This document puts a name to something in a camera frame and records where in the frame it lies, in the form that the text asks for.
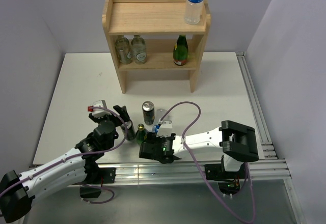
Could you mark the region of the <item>blue label water bottle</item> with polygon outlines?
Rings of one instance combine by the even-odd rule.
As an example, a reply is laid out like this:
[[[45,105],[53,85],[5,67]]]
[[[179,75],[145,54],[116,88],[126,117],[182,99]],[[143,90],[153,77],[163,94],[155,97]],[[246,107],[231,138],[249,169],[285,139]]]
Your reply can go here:
[[[184,20],[187,24],[195,25],[200,21],[204,0],[186,0]]]
[[[166,109],[163,109],[163,108],[158,108],[156,110],[156,112],[155,112],[155,119],[154,119],[154,123],[153,123],[151,132],[153,132],[153,133],[157,133],[158,132],[160,119],[163,117],[163,115],[166,112],[167,112],[167,110]]]

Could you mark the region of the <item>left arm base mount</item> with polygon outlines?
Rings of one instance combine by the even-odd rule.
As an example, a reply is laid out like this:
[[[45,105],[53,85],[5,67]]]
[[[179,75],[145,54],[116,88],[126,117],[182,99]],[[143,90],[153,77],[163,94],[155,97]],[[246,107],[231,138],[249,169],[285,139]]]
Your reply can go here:
[[[87,180],[83,182],[86,185],[99,185],[103,188],[105,184],[113,184],[116,177],[115,167],[100,168],[94,180]],[[87,186],[80,186],[79,195],[82,199],[93,200],[100,196],[104,192],[102,189],[91,188]]]

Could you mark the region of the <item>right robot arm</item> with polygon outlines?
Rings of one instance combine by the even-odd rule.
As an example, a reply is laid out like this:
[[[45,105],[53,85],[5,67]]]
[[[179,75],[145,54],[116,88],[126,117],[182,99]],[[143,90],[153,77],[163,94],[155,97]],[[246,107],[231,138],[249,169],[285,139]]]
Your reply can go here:
[[[226,178],[232,178],[243,163],[259,160],[256,132],[250,126],[226,120],[218,128],[185,138],[172,130],[172,121],[159,121],[156,129],[141,143],[139,158],[167,164],[187,154],[221,152],[221,174]]]

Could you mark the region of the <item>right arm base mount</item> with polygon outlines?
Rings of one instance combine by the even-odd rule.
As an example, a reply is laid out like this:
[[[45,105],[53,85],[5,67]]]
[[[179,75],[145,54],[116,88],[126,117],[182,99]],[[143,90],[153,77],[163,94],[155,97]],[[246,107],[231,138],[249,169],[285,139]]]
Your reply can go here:
[[[232,197],[240,193],[249,180],[248,166],[244,163],[237,172],[225,171],[222,163],[205,164],[205,177],[208,181],[216,181],[223,195]]]

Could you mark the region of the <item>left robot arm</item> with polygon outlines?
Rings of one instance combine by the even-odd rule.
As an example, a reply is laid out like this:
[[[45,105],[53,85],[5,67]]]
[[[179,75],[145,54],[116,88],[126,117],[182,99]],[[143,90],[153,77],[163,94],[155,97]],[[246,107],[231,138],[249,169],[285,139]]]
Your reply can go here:
[[[93,183],[99,178],[96,161],[116,149],[116,128],[126,125],[130,116],[125,106],[88,107],[89,118],[97,127],[68,152],[32,170],[7,172],[1,179],[1,217],[12,223],[24,217],[32,205],[68,185]]]

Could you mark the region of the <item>green glass bottle yellow label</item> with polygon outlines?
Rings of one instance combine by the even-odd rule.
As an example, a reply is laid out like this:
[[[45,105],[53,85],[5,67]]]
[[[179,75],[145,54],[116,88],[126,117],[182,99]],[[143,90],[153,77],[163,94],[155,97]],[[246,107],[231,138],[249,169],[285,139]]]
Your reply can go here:
[[[179,35],[173,50],[173,61],[178,66],[183,66],[188,59],[188,44],[186,35]]]

